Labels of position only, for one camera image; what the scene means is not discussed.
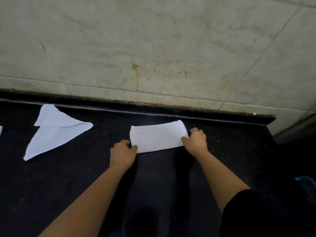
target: wall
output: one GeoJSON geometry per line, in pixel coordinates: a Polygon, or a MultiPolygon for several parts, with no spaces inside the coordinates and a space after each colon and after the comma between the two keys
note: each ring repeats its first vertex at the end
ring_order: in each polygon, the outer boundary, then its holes
{"type": "Polygon", "coordinates": [[[0,0],[0,88],[276,115],[316,108],[316,0],[0,0]]]}

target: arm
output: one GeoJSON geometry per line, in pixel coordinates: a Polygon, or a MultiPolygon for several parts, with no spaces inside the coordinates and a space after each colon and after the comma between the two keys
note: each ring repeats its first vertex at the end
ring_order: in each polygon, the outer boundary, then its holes
{"type": "Polygon", "coordinates": [[[55,219],[39,237],[97,236],[115,190],[134,163],[137,146],[122,140],[111,148],[110,167],[55,219]]]}
{"type": "Polygon", "coordinates": [[[250,189],[207,150],[206,135],[202,130],[193,128],[191,136],[181,140],[185,149],[200,163],[221,212],[238,192],[250,189]]]}

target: forearm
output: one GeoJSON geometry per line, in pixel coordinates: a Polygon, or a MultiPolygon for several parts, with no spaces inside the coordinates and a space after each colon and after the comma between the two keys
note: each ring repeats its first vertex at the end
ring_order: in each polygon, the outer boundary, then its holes
{"type": "Polygon", "coordinates": [[[196,155],[196,159],[203,169],[221,212],[238,192],[250,189],[210,152],[200,152],[196,155]]]}
{"type": "Polygon", "coordinates": [[[110,167],[40,237],[97,236],[124,171],[110,167]]]}

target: triangular white cloth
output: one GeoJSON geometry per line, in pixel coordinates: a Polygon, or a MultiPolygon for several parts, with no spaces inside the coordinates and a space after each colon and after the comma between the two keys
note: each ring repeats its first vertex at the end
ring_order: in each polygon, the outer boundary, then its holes
{"type": "Polygon", "coordinates": [[[137,153],[151,152],[183,146],[181,137],[189,137],[182,121],[161,125],[131,126],[130,139],[137,145],[137,153]]]}
{"type": "Polygon", "coordinates": [[[93,124],[76,120],[59,111],[53,104],[44,104],[34,126],[39,126],[39,129],[27,146],[24,160],[67,143],[91,129],[93,124]]]}

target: black shirt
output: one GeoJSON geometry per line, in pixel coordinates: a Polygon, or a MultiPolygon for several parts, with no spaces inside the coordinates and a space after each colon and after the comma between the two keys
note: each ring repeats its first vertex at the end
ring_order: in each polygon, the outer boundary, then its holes
{"type": "Polygon", "coordinates": [[[298,236],[289,212],[277,201],[253,190],[235,195],[222,215],[221,237],[298,236]]]}

